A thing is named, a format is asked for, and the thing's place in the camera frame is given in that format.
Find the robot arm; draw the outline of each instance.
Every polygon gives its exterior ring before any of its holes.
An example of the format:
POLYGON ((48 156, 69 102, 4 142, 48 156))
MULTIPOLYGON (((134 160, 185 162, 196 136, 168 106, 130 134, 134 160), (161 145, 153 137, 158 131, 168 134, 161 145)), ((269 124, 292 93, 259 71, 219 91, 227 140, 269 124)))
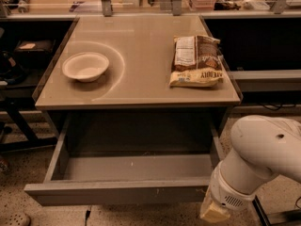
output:
POLYGON ((301 124, 283 118, 247 116, 231 128, 232 150, 215 168, 211 196, 242 210, 257 188, 279 174, 301 183, 301 124))

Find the white bowl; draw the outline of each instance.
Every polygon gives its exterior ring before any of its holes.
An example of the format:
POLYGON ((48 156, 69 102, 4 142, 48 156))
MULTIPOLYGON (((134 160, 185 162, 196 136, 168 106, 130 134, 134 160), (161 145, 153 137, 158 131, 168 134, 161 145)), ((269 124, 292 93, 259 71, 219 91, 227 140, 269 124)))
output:
POLYGON ((84 52, 71 56, 63 63, 63 73, 81 82, 97 80, 108 68, 109 59, 99 53, 84 52))

